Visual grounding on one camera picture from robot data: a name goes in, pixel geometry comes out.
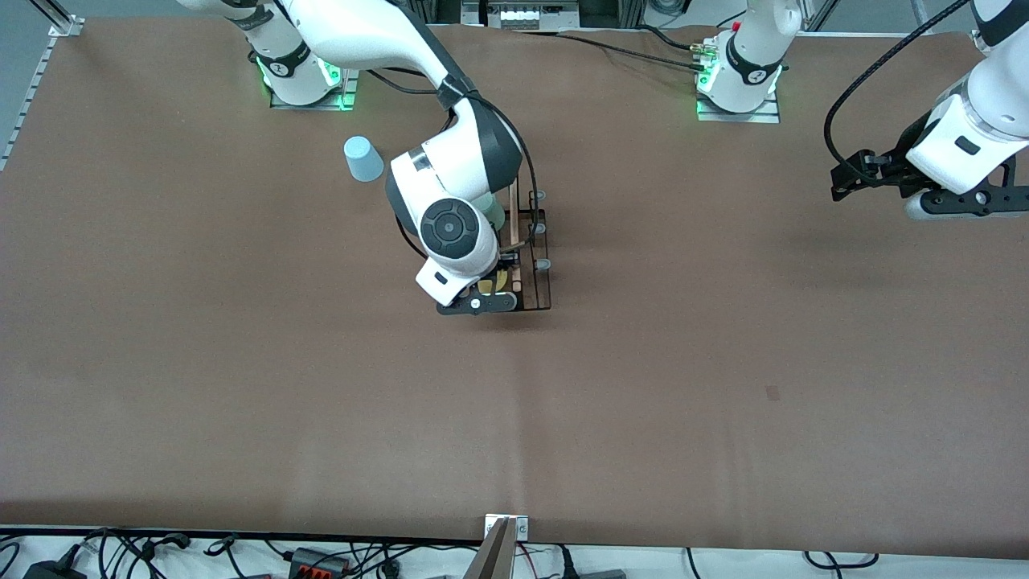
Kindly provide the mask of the black wire cup holder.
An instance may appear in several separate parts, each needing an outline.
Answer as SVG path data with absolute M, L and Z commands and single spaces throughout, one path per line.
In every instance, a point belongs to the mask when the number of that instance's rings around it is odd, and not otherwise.
M 497 232 L 500 253 L 519 251 L 519 279 L 510 279 L 504 292 L 517 294 L 519 306 L 514 311 L 548 310 L 552 299 L 547 217 L 538 205 L 545 194 L 526 193 L 519 181 L 514 181 L 495 195 L 506 213 L 506 224 Z

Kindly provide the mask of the light blue plastic cup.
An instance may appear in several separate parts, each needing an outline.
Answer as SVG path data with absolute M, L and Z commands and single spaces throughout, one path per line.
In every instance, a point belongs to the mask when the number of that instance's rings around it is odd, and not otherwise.
M 363 135 L 348 138 L 342 146 L 351 176 L 361 183 L 370 183 L 383 174 L 385 165 L 371 140 Z

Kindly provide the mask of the aluminium arm base plate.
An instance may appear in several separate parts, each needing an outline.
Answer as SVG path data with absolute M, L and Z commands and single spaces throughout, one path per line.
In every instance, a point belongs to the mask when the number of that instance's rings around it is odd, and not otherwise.
M 272 88 L 271 80 L 262 77 L 269 107 L 282 110 L 352 111 L 356 104 L 360 71 L 341 69 L 327 64 L 321 69 L 321 84 L 326 91 L 317 101 L 294 104 L 281 99 Z
M 699 121 L 756 122 L 757 124 L 779 124 L 781 121 L 777 91 L 773 88 L 765 101 L 753 111 L 734 113 L 715 105 L 709 96 L 697 96 L 697 118 Z

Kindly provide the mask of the dark equipment frame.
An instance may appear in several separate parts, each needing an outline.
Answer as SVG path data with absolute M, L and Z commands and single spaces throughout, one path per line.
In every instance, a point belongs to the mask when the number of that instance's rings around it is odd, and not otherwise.
M 461 23 L 462 0 L 396 0 L 407 5 L 426 23 Z M 625 29 L 643 20 L 646 0 L 578 0 L 580 25 L 577 28 Z

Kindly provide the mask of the small grey metal bracket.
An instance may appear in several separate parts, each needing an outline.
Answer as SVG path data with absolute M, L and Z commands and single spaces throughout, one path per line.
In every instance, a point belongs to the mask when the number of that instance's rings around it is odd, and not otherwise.
M 503 519 L 510 519 L 511 527 L 514 528 L 514 536 L 519 543 L 529 542 L 530 523 L 526 515 L 490 513 L 484 516 L 484 538 L 489 535 L 494 524 Z

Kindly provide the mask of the perforated aluminium rail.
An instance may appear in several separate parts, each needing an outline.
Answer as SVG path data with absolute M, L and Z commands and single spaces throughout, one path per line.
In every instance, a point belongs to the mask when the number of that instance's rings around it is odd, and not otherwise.
M 7 143 L 5 143 L 5 147 L 3 148 L 2 153 L 0 153 L 0 173 L 2 173 L 4 169 L 6 169 L 7 164 L 10 161 L 11 155 L 14 153 L 14 147 L 16 144 L 17 137 L 19 135 L 21 135 L 23 122 L 25 122 L 28 117 L 29 110 L 39 89 L 45 71 L 47 70 L 48 63 L 49 61 L 51 61 L 51 56 L 54 52 L 55 45 L 56 45 L 56 36 L 51 36 L 49 37 L 47 47 L 44 48 L 44 51 L 40 56 L 40 59 L 35 67 L 33 76 L 31 77 L 29 88 L 26 91 L 26 94 L 23 97 L 22 105 L 21 107 L 19 107 L 16 113 L 14 128 L 12 128 Z

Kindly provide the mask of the large table cover sheet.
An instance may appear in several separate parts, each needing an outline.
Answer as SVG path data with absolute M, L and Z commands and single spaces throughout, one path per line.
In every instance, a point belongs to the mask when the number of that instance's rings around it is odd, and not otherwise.
M 566 38 L 437 36 L 524 135 L 552 307 L 442 316 L 382 181 L 433 96 L 269 109 L 230 23 L 92 19 L 0 172 L 0 524 L 1029 558 L 1029 216 L 830 197 L 886 39 L 778 125 Z

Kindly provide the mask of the orange lever connector block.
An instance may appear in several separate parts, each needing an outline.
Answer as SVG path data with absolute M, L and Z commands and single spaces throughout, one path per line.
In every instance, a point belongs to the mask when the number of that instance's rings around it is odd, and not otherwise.
M 288 579 L 345 579 L 350 562 L 309 548 L 289 551 Z

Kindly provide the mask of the white power strip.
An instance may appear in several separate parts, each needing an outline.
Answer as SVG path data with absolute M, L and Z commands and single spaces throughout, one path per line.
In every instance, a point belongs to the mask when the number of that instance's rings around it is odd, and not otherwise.
M 556 33 L 580 25 L 578 0 L 462 0 L 461 23 Z

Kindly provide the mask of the brown slanted post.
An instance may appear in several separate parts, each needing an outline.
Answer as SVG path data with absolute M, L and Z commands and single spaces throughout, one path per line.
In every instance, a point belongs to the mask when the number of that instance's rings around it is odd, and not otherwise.
M 518 542 L 518 517 L 493 517 L 486 523 L 485 538 L 462 579 L 511 579 Z

